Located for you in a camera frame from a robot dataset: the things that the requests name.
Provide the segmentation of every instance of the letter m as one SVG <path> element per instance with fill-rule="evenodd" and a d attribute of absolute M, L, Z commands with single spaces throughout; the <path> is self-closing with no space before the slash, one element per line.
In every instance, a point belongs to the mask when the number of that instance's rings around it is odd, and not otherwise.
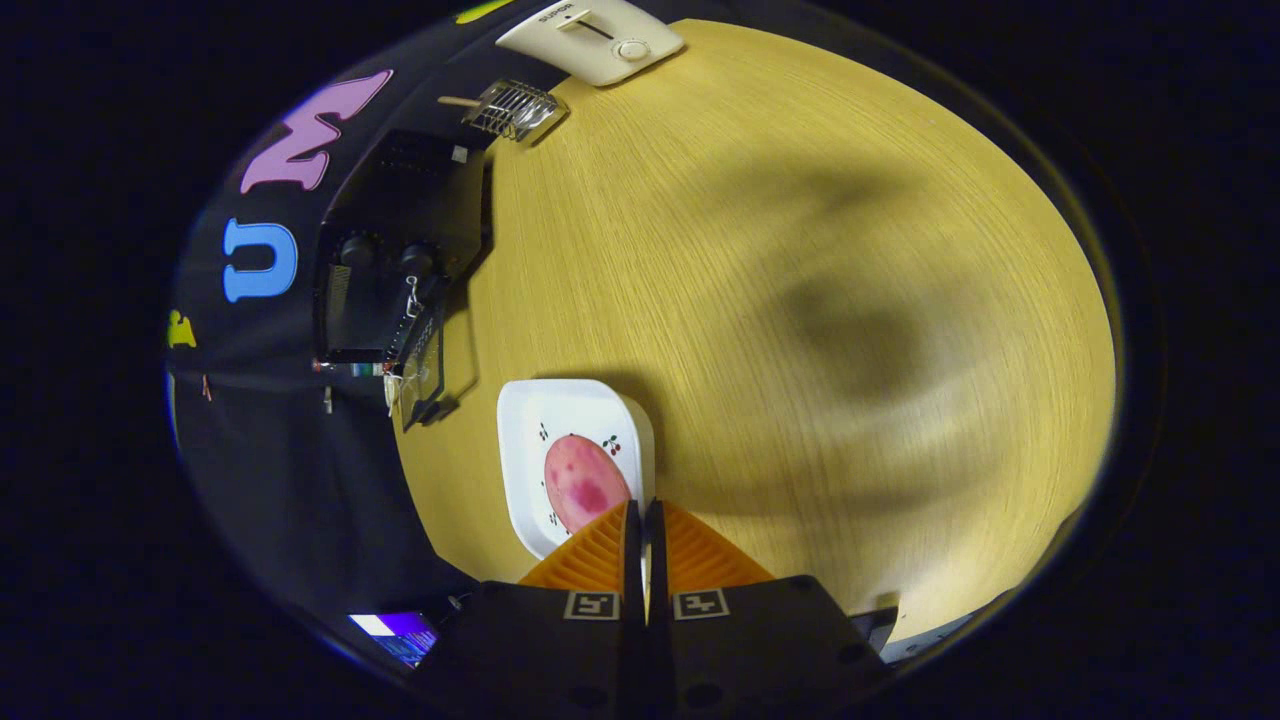
<path fill-rule="evenodd" d="M 260 182 L 296 182 L 302 184 L 302 190 L 315 190 L 329 167 L 329 154 L 321 150 L 310 158 L 301 156 L 342 136 L 320 115 L 351 119 L 387 85 L 392 72 L 330 85 L 289 113 L 284 118 L 289 135 L 253 158 L 241 179 L 241 195 Z"/>

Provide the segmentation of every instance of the square plate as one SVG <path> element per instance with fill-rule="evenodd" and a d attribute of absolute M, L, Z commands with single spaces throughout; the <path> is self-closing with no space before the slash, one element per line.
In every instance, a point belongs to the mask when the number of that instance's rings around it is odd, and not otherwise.
<path fill-rule="evenodd" d="M 520 542 L 539 560 L 572 534 L 556 516 L 543 477 L 547 451 L 576 434 L 611 450 L 640 511 L 653 498 L 653 427 L 630 397 L 599 380 L 516 380 L 498 395 L 498 450 L 507 511 Z"/>

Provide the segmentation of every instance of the wooden table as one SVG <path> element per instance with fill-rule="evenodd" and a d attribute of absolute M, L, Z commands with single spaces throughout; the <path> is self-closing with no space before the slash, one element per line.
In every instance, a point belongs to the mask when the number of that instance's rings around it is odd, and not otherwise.
<path fill-rule="evenodd" d="M 648 410 L 658 496 L 893 637 L 1027 577 L 1085 498 L 1115 359 L 1076 240 L 938 104 L 754 29 L 687 47 L 492 150 L 494 247 L 445 325 L 470 389 L 399 436 L 436 551 L 481 579 L 535 559 L 507 518 L 503 383 L 602 379 Z"/>

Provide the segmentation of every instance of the wire rack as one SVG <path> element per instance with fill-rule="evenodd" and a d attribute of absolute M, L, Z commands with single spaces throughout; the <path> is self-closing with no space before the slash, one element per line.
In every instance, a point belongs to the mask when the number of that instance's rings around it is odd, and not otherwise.
<path fill-rule="evenodd" d="M 499 79 L 484 91 L 462 122 L 516 142 L 541 135 L 564 117 L 567 109 L 549 92 L 518 81 Z"/>

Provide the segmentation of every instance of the wooden stick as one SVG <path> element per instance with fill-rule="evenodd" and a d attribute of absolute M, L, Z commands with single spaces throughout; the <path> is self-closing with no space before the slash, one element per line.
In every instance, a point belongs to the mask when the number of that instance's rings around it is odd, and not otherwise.
<path fill-rule="evenodd" d="M 442 95 L 436 97 L 436 101 L 442 105 L 460 105 L 462 108 L 479 108 L 479 100 L 471 100 L 468 97 L 453 97 L 452 95 Z"/>

